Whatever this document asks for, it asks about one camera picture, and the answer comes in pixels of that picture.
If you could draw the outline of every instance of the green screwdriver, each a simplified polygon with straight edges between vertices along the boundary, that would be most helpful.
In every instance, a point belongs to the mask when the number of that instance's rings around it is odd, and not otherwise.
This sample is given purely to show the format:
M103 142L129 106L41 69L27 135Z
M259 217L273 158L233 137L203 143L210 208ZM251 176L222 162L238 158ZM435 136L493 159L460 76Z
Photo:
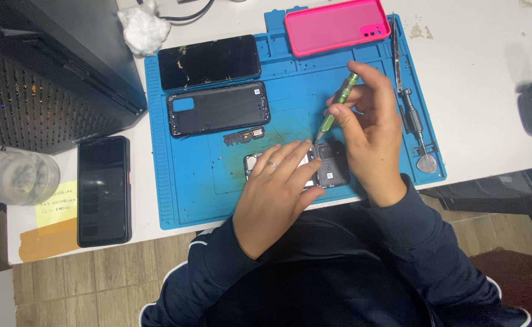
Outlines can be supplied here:
M351 93L353 86L357 84L358 80L359 80L359 76L355 73L351 73L348 78L345 78L343 85L341 85L339 91L337 92L337 95L335 96L335 99L333 100L333 103L344 104L347 101L347 98L349 97L349 94ZM332 125L334 121L335 121L335 117L333 117L333 115L329 113L326 116L325 120L322 121L322 125L320 125L317 139L314 141L315 145L327 133L327 131L329 131L330 125Z

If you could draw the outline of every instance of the computer tower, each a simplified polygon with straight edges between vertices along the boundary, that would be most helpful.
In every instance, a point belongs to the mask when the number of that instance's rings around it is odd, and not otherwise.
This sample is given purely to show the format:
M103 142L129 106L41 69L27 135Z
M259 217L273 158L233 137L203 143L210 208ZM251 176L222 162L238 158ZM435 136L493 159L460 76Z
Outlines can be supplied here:
M115 0L0 0L0 145L51 154L147 108Z

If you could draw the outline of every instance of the mesh panel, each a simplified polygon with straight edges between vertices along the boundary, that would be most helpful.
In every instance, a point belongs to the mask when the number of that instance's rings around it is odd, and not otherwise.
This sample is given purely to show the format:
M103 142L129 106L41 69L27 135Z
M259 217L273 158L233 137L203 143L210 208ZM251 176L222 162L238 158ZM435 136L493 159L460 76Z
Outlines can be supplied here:
M0 54L0 145L42 152L115 122L114 116Z

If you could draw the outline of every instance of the hand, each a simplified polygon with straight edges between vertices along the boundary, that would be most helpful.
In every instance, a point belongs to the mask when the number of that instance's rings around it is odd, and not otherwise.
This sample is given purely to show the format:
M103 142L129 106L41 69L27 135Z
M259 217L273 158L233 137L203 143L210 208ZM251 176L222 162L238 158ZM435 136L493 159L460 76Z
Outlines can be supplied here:
M238 244L250 258L261 256L308 205L325 194L320 187L303 192L321 163L317 158L298 167L311 146L310 140L294 141L283 147L277 144L256 162L233 214ZM278 167L266 166L267 162Z
M364 63L350 61L347 67L364 84L353 88L344 105L332 104L334 97L329 99L325 113L335 116L341 126L349 168L371 201L378 206L393 205L405 196L407 186L399 175L401 116L391 80Z

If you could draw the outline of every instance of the cable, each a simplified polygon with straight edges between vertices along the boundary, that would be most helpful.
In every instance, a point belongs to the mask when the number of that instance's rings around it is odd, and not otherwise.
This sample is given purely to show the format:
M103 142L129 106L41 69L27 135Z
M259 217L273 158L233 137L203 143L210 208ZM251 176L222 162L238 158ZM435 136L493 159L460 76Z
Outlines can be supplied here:
M189 16L185 16L185 17L170 17L170 16L165 16L165 17L160 17L161 19L165 19L165 20L170 20L170 21L184 21L184 20L191 20L191 19L194 19L194 18L198 18L199 16L203 15L208 9L210 9L210 7L212 6L212 4L214 3L214 0L209 0L209 2L205 5L204 8L202 8L202 10L194 13L193 15L189 15ZM143 0L137 0L137 4L143 4Z

